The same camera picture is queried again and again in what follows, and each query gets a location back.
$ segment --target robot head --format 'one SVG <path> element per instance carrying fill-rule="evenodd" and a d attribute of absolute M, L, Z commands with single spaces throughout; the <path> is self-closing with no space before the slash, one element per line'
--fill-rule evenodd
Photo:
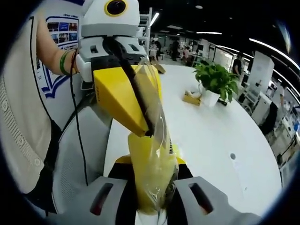
<path fill-rule="evenodd" d="M 140 24 L 137 0 L 86 0 L 82 6 L 84 38 L 92 36 L 135 36 Z"/>

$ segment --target black cable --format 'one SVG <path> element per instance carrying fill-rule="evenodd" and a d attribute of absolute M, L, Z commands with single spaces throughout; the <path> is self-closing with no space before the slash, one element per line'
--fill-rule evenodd
<path fill-rule="evenodd" d="M 84 150 L 83 150 L 83 143 L 81 140 L 81 134 L 80 134 L 80 129 L 79 129 L 78 110 L 77 110 L 77 106 L 76 106 L 75 94 L 74 94 L 74 89 L 73 89 L 73 75 L 72 74 L 73 74 L 73 68 L 74 68 L 74 63 L 75 63 L 75 59 L 76 59 L 76 53 L 77 53 L 77 51 L 75 51 L 74 55 L 72 56 L 72 62 L 71 62 L 71 68 L 70 68 L 70 89 L 71 89 L 71 95 L 72 95 L 72 100 L 73 100 L 74 109 L 75 109 L 74 113 L 75 113 L 76 124 L 77 124 L 78 138 L 79 138 L 81 153 L 82 153 L 82 157 L 83 157 L 85 183 L 86 183 L 86 186 L 88 186 L 89 183 L 88 183 L 88 175 L 86 173 L 86 160 L 85 160 L 85 154 L 84 154 Z"/>

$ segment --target green leaves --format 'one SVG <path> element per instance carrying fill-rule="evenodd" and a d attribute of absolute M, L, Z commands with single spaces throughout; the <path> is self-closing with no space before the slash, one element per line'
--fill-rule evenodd
<path fill-rule="evenodd" d="M 233 93 L 238 94 L 238 78 L 236 75 L 229 73 L 219 64 L 204 65 L 200 64 L 195 67 L 194 73 L 197 81 L 201 81 L 203 87 L 214 93 L 220 94 L 221 99 L 231 102 Z"/>

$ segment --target white pot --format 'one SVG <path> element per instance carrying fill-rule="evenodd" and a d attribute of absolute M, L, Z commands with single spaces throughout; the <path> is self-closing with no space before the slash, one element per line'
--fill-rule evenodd
<path fill-rule="evenodd" d="M 203 90 L 201 96 L 201 102 L 209 107 L 213 107 L 217 103 L 219 97 L 220 97 L 219 94 L 211 92 L 210 90 Z"/>

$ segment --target camera lens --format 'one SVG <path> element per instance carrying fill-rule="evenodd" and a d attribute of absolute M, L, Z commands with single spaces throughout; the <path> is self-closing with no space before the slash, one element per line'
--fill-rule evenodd
<path fill-rule="evenodd" d="M 126 9 L 126 3 L 122 0 L 113 0 L 107 5 L 107 11 L 112 15 L 119 15 Z"/>

